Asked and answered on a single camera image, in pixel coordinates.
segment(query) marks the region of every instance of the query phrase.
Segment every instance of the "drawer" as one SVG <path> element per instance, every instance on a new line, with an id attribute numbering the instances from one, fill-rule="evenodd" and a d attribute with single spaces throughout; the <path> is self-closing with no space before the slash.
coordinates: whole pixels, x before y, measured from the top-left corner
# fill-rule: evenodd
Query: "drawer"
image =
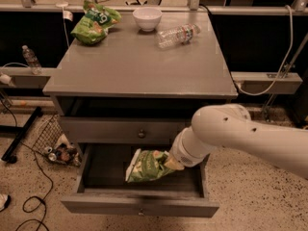
<path id="1" fill-rule="evenodd" d="M 61 117 L 60 125 L 75 143 L 169 144 L 188 123 L 184 119 Z"/>
<path id="2" fill-rule="evenodd" d="M 157 149 L 151 145 L 142 149 Z M 125 171 L 136 151 L 124 144 L 90 144 L 73 194 L 62 198 L 72 213 L 210 218 L 218 209 L 208 200 L 204 165 L 159 180 L 126 183 Z"/>

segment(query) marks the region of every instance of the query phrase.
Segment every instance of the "plastic bottle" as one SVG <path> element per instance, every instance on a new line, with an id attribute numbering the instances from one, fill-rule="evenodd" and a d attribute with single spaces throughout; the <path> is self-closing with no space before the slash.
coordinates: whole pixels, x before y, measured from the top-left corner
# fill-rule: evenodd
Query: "plastic bottle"
<path id="1" fill-rule="evenodd" d="M 25 58 L 28 66 L 31 68 L 32 73 L 36 75 L 41 74 L 41 65 L 35 52 L 32 49 L 28 48 L 27 45 L 23 45 L 22 55 Z"/>
<path id="2" fill-rule="evenodd" d="M 201 29 L 194 24 L 185 24 L 166 29 L 157 33 L 158 46 L 160 48 L 168 48 L 176 44 L 187 43 L 200 32 Z"/>

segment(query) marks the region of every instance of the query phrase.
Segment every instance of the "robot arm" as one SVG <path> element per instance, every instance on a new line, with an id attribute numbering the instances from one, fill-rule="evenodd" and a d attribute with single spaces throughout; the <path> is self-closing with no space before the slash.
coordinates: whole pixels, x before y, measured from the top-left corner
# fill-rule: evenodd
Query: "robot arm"
<path id="1" fill-rule="evenodd" d="M 175 139 L 171 156 L 185 167 L 204 160 L 216 147 L 245 151 L 308 179 L 308 131 L 254 122 L 237 104 L 207 106 Z"/>

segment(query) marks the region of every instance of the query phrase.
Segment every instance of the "bowl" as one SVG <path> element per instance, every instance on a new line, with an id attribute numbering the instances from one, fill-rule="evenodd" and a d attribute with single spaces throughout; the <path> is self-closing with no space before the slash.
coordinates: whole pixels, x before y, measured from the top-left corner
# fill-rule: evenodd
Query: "bowl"
<path id="1" fill-rule="evenodd" d="M 133 11 L 136 24 L 145 32 L 151 32 L 161 22 L 162 12 L 156 8 L 143 7 Z"/>

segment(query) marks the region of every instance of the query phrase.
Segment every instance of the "cabinet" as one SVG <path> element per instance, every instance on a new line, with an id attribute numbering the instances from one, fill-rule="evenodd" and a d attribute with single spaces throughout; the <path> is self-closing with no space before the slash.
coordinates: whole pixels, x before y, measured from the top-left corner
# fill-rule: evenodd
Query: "cabinet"
<path id="1" fill-rule="evenodd" d="M 195 23 L 188 45 L 161 50 L 132 12 L 88 47 L 74 40 L 44 88 L 67 137 L 83 155 L 76 186 L 62 203 L 76 213 L 211 217 L 204 163 L 160 180 L 127 184 L 138 148 L 169 150 L 193 113 L 237 96 L 205 12 L 165 11 L 157 30 Z"/>

